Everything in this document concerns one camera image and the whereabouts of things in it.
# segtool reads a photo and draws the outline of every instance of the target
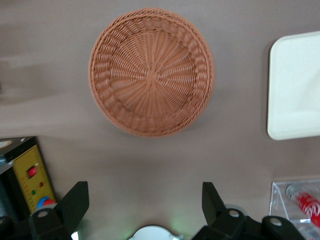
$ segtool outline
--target red label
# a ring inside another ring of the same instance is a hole
[[[300,192],[295,199],[296,204],[311,222],[320,227],[320,201],[308,192]]]

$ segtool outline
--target acrylic box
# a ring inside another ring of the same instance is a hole
[[[269,215],[288,219],[307,240],[320,240],[320,228],[286,194],[290,185],[297,184],[320,201],[320,179],[273,182]]]

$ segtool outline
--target black device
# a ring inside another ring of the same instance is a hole
[[[207,222],[192,240],[304,240],[287,219],[266,216],[262,223],[240,210],[226,208],[211,182],[202,185],[202,211]]]
[[[88,183],[78,182],[53,209],[40,209],[18,224],[0,217],[0,239],[72,240],[88,207]],[[266,216],[259,223],[238,209],[226,208],[211,182],[202,185],[202,210],[207,225],[192,240],[304,240],[283,217]]]
[[[88,183],[79,181],[54,208],[41,208],[18,223],[0,216],[0,240],[72,240],[88,208]]]
[[[0,139],[0,216],[21,221],[55,201],[37,138]]]

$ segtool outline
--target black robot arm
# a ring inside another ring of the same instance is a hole
[[[207,226],[192,240],[304,240],[283,217],[266,216],[259,223],[238,209],[226,208],[211,182],[202,185],[202,211]]]
[[[54,208],[43,208],[24,221],[0,217],[1,240],[72,240],[71,234],[89,208],[86,181],[79,181]]]

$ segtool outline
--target clear plastic container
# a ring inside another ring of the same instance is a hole
[[[320,240],[320,228],[312,223],[312,214],[306,214],[306,209],[303,208],[310,206],[300,201],[302,197],[306,200],[307,195],[303,195],[305,193],[313,197],[310,198],[311,203],[320,200],[320,179],[273,182],[269,214],[291,221],[306,240]]]

